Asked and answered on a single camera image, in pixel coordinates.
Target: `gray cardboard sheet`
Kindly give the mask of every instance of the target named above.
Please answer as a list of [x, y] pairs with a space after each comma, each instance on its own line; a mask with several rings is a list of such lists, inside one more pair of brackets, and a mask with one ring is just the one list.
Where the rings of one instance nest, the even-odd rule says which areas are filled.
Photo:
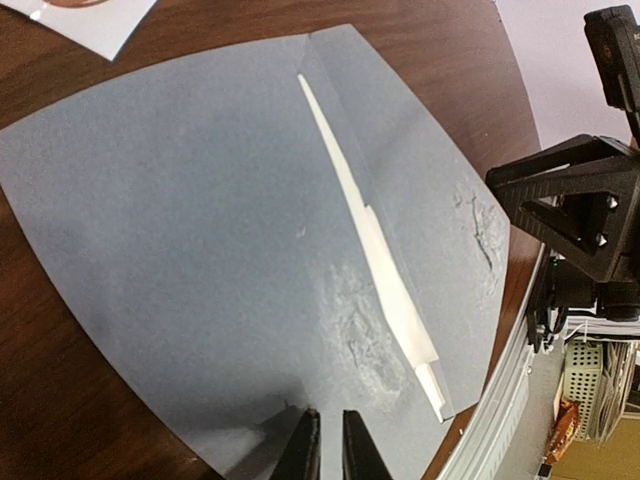
[[394, 478], [444, 438], [382, 315], [302, 73], [440, 355], [447, 416], [478, 401], [508, 220], [442, 128], [349, 26], [111, 80], [0, 132], [0, 182], [109, 362], [229, 479], [266, 478], [301, 409], [340, 478], [362, 414]]

